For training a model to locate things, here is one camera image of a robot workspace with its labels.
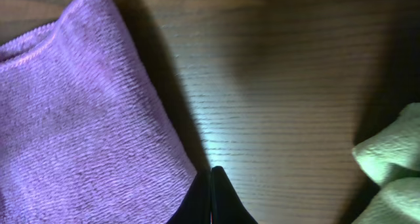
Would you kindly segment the lower green cloth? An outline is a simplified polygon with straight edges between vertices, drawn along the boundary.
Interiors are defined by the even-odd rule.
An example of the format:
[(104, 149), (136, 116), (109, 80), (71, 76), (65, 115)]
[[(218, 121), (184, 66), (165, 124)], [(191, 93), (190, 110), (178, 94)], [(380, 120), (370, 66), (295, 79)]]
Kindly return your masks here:
[(419, 224), (419, 103), (407, 105), (352, 155), (380, 188), (353, 224)]

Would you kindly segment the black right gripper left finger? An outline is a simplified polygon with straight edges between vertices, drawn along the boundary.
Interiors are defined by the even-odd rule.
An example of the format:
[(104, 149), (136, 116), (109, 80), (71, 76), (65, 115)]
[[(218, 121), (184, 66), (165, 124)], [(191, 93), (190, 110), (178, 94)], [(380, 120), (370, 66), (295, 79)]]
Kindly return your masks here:
[(210, 173), (200, 171), (186, 193), (181, 205), (167, 224), (210, 224)]

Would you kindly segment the purple microfiber cloth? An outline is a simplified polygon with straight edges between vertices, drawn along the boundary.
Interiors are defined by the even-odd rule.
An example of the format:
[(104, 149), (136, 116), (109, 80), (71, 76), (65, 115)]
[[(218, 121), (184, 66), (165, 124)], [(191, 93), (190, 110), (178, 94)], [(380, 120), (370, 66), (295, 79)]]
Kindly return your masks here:
[(2, 223), (166, 223), (195, 175), (112, 0), (1, 47)]

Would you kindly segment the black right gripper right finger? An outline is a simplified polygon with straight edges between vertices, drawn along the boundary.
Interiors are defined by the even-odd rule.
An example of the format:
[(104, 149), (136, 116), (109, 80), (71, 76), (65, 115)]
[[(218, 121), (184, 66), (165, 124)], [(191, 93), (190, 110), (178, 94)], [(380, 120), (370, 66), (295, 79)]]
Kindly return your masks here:
[(257, 224), (246, 210), (222, 166), (211, 169), (212, 224)]

